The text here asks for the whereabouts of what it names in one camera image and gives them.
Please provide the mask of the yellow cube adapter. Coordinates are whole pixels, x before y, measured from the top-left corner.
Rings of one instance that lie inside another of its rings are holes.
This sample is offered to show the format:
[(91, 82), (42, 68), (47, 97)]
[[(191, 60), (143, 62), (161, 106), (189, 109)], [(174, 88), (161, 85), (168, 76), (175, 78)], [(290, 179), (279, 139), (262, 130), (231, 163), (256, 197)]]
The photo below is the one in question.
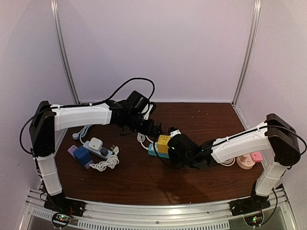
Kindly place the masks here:
[(157, 141), (158, 152), (167, 154), (168, 153), (168, 142), (171, 139), (169, 135), (160, 135)]

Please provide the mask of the teal power strip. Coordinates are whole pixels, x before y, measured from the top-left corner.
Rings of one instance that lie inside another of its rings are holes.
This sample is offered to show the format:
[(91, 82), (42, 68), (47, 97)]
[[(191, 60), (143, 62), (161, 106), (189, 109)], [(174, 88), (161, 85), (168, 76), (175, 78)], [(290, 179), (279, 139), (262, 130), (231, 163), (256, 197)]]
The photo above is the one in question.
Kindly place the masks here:
[(162, 153), (158, 151), (158, 146), (155, 144), (155, 147), (153, 146), (153, 143), (151, 143), (148, 147), (148, 155), (150, 156), (159, 156), (161, 158), (169, 159), (168, 153)]

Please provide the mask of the pink round socket base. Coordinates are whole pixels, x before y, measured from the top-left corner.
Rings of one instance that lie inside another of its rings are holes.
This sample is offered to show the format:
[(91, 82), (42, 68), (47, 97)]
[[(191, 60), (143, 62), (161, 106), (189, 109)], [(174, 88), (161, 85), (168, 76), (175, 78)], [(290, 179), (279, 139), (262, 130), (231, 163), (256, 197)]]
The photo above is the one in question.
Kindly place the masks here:
[(238, 166), (244, 170), (250, 170), (255, 165), (250, 154), (242, 155), (236, 158)]

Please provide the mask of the pink cube adapter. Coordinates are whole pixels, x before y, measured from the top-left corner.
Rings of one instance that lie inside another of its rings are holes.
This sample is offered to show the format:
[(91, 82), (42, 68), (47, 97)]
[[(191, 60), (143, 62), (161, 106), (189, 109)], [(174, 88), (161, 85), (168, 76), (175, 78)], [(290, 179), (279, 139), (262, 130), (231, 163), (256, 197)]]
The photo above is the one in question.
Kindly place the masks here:
[(250, 153), (251, 159), (253, 162), (258, 163), (263, 161), (263, 156), (260, 151)]

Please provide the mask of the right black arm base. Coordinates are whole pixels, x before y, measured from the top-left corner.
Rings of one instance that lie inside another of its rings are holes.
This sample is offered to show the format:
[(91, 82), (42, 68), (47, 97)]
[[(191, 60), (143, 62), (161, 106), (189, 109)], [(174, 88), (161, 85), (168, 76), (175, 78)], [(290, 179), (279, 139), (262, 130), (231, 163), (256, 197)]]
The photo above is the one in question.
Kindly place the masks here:
[(244, 215), (264, 208), (269, 208), (269, 196), (256, 195), (256, 182), (253, 184), (251, 195), (247, 198), (237, 199), (229, 202), (232, 216)]

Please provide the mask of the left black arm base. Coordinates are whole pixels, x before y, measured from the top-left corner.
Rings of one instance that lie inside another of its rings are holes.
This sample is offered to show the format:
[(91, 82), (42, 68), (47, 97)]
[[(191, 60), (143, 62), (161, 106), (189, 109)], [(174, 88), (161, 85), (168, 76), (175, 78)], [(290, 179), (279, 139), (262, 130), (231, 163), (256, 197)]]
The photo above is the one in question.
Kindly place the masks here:
[(85, 208), (85, 202), (69, 199), (63, 192), (57, 195), (47, 194), (44, 208), (69, 216), (82, 217)]

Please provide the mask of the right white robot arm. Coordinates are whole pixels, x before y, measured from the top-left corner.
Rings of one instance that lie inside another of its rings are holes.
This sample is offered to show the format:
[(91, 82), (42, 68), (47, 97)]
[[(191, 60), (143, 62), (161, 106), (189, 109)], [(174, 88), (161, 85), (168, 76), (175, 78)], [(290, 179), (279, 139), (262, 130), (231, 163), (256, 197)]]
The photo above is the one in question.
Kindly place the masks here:
[(249, 130), (202, 145), (174, 127), (169, 128), (168, 132), (168, 155), (176, 168), (207, 169), (245, 154), (272, 150), (273, 158), (255, 182), (254, 195), (246, 200), (246, 208), (252, 212), (264, 204), (264, 197), (270, 194), (285, 171), (299, 162), (302, 155), (295, 129), (276, 114), (268, 114), (264, 122)]

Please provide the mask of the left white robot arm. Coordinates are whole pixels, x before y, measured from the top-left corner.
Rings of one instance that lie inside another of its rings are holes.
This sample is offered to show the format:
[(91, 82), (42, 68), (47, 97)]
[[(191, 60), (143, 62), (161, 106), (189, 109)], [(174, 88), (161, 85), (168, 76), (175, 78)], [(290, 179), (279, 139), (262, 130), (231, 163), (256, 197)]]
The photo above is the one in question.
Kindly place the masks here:
[(54, 159), (55, 132), (85, 125), (117, 125), (156, 138), (161, 131), (161, 123), (145, 117), (146, 106), (147, 103), (132, 104), (127, 100), (81, 105), (50, 105), (48, 101), (39, 104), (30, 119), (30, 153), (37, 161), (47, 193), (52, 196), (50, 204), (56, 211), (66, 212), (69, 202), (59, 195), (63, 190)]

